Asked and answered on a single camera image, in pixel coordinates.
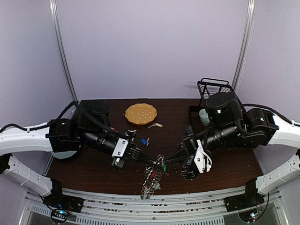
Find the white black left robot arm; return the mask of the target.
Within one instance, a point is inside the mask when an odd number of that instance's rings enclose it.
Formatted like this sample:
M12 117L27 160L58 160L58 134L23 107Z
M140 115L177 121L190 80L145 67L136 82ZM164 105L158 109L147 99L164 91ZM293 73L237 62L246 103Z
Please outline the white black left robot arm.
M124 162L152 165L154 161L133 143L135 131L122 134L109 122L110 108L104 103L71 102L60 115L33 127L7 124L0 129L0 173L11 176L22 186L35 190L57 208L67 204L61 183L43 176L21 163L16 152L50 152L56 158L75 155L82 146L94 148L113 158L112 165L121 168Z

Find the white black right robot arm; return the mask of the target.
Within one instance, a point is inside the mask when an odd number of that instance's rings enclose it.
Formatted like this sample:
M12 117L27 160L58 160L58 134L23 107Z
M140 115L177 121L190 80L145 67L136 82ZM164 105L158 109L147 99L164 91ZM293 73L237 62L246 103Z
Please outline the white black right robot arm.
M300 147L300 125L264 105L248 104L245 110L235 92L219 92L205 101L209 123L205 131L188 130L166 162L183 161L181 173L193 179L213 165L211 153L224 146L256 148L259 145Z

